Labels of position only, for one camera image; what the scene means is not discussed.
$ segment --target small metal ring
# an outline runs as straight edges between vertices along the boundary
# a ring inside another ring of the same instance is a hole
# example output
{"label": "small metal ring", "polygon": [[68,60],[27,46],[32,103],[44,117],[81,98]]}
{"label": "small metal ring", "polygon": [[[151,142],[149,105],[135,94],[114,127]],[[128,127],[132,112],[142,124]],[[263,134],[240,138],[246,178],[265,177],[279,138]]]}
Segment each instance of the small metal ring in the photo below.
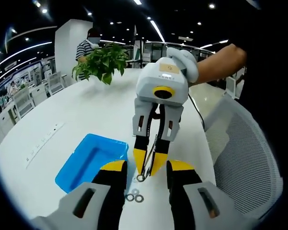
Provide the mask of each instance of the small metal ring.
{"label": "small metal ring", "polygon": [[142,203],[142,202],[144,201],[144,196],[142,196],[142,195],[136,195],[136,196],[134,197],[134,200],[135,200],[135,202],[137,202],[137,203]]}
{"label": "small metal ring", "polygon": [[134,188],[134,189],[131,191],[131,193],[136,196],[136,195],[138,195],[138,194],[140,193],[140,191],[139,191],[139,189]]}
{"label": "small metal ring", "polygon": [[138,182],[143,182],[143,181],[145,180],[145,176],[142,175],[142,174],[137,175],[137,176],[136,176],[136,180],[137,180]]}
{"label": "small metal ring", "polygon": [[126,200],[128,200],[129,202],[131,202],[131,201],[134,200],[134,195],[131,194],[131,193],[128,193],[128,194],[126,194],[125,198],[126,198]]}

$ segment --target black cable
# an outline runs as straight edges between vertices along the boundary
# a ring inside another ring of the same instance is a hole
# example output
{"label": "black cable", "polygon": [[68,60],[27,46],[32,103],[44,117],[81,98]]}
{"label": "black cable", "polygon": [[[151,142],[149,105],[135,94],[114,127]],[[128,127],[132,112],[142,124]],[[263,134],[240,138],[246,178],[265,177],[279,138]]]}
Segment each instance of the black cable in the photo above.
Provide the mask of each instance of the black cable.
{"label": "black cable", "polygon": [[198,109],[197,109],[196,105],[194,104],[194,101],[193,101],[193,99],[192,99],[192,97],[190,96],[189,93],[188,93],[188,96],[189,96],[189,98],[190,98],[192,104],[194,105],[194,108],[196,109],[196,111],[198,112],[198,114],[199,114],[200,117],[201,117],[201,120],[202,120],[202,123],[203,123],[203,129],[204,129],[204,131],[205,131],[205,122],[204,122],[204,119],[203,119],[203,117],[202,117],[200,111],[198,111]]}

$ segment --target green leaves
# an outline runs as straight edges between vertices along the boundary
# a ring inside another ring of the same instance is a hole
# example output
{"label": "green leaves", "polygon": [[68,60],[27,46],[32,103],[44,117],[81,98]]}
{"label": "green leaves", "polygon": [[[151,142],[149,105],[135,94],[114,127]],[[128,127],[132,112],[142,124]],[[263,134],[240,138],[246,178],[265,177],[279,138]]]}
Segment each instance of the green leaves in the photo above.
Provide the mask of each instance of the green leaves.
{"label": "green leaves", "polygon": [[121,75],[124,74],[126,68],[126,60],[128,60],[127,50],[115,43],[106,44],[103,48],[95,49],[91,54],[86,56],[86,63],[78,63],[72,69],[72,73],[76,71],[75,77],[83,73],[86,79],[91,75],[96,76],[105,84],[111,84],[114,70],[118,69]]}
{"label": "green leaves", "polygon": [[103,81],[105,84],[110,85],[110,84],[111,84],[111,81],[112,81],[112,73],[106,73],[106,74],[102,77],[102,81]]}

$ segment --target white round table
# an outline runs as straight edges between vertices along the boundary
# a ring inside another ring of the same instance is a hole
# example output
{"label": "white round table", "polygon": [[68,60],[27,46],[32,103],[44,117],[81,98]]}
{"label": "white round table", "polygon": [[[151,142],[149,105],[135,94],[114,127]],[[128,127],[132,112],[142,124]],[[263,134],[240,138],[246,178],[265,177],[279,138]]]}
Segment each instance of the white round table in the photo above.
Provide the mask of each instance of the white round table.
{"label": "white round table", "polygon": [[[110,86],[92,78],[78,82],[39,104],[8,133],[0,145],[0,176],[12,201],[27,218],[47,216],[58,208],[65,192],[55,184],[55,177],[88,133],[127,142],[128,165],[135,168],[132,117],[140,72],[127,69],[123,77],[115,72]],[[26,168],[25,159],[37,142],[62,122],[63,127]],[[152,122],[150,145],[158,123]],[[216,183],[202,123],[190,99],[184,104],[180,130],[170,144],[168,158],[192,164],[203,181]],[[140,190],[144,202],[125,202],[120,229],[174,229],[165,166],[143,183],[132,181],[129,192],[133,188]]]}

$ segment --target white floor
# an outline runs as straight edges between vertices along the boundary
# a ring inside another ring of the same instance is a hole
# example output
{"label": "white floor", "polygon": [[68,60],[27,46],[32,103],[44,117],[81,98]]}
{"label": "white floor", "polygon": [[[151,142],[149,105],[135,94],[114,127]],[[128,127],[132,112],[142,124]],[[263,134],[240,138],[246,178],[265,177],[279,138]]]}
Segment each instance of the white floor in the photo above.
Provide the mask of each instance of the white floor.
{"label": "white floor", "polygon": [[190,95],[194,98],[196,105],[205,118],[221,99],[224,90],[209,84],[195,85],[190,88]]}

